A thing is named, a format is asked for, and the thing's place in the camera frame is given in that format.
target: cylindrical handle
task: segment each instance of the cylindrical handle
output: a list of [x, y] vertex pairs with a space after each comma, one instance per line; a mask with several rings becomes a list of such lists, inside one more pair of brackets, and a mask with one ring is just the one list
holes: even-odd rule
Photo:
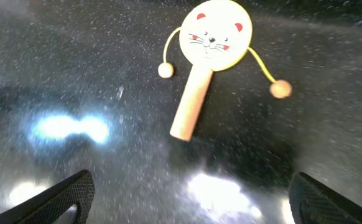
[[184, 141], [191, 140], [212, 75], [213, 71], [208, 67], [192, 65], [187, 85], [171, 126], [170, 134], [172, 136]]

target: wooden ball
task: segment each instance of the wooden ball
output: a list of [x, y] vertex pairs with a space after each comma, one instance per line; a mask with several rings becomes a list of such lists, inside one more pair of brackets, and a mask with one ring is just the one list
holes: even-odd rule
[[161, 63], [161, 65], [159, 65], [159, 68], [157, 69], [157, 71], [159, 72], [159, 75], [162, 78], [170, 78], [174, 73], [174, 68], [173, 68], [173, 65], [166, 62], [166, 63]]
[[285, 80], [278, 80], [270, 87], [271, 94], [278, 99], [283, 99], [292, 94], [292, 85]]

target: red ear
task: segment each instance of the red ear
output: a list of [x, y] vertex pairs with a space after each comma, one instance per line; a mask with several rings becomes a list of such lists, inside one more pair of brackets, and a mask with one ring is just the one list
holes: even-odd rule
[[201, 19], [201, 18], [203, 18], [203, 17], [206, 17], [206, 15], [204, 15], [203, 13], [199, 13], [197, 19]]
[[243, 26], [240, 23], [236, 23], [235, 26], [236, 26], [236, 28], [238, 28], [239, 32], [241, 32], [241, 30], [243, 29]]

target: granite countertop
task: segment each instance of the granite countertop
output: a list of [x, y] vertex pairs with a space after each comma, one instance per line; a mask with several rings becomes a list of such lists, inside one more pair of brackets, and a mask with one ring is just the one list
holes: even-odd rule
[[0, 213], [81, 169], [88, 223], [290, 224], [297, 171], [362, 206], [362, 1], [238, 2], [293, 95], [274, 99], [247, 54], [214, 74], [183, 142], [177, 38], [175, 75], [157, 66], [200, 1], [0, 0]]

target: yellow string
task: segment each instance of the yellow string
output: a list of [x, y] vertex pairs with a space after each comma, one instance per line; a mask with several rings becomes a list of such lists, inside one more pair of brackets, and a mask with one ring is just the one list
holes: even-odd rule
[[264, 72], [264, 74], [265, 74], [265, 76], [267, 76], [268, 80], [271, 81], [272, 83], [276, 82], [275, 78], [272, 77], [272, 75], [269, 73], [267, 67], [264, 65], [264, 62], [262, 62], [260, 56], [256, 53], [256, 51], [250, 47], [248, 48], [248, 50], [251, 52], [253, 57], [257, 60], [257, 63], [260, 65], [262, 72]]
[[173, 36], [180, 31], [181, 27], [176, 28], [173, 33], [170, 34], [170, 37], [167, 39], [166, 44], [164, 45], [164, 50], [163, 50], [163, 62], [166, 63], [166, 54], [167, 54], [167, 48], [169, 47], [171, 38], [173, 38]]

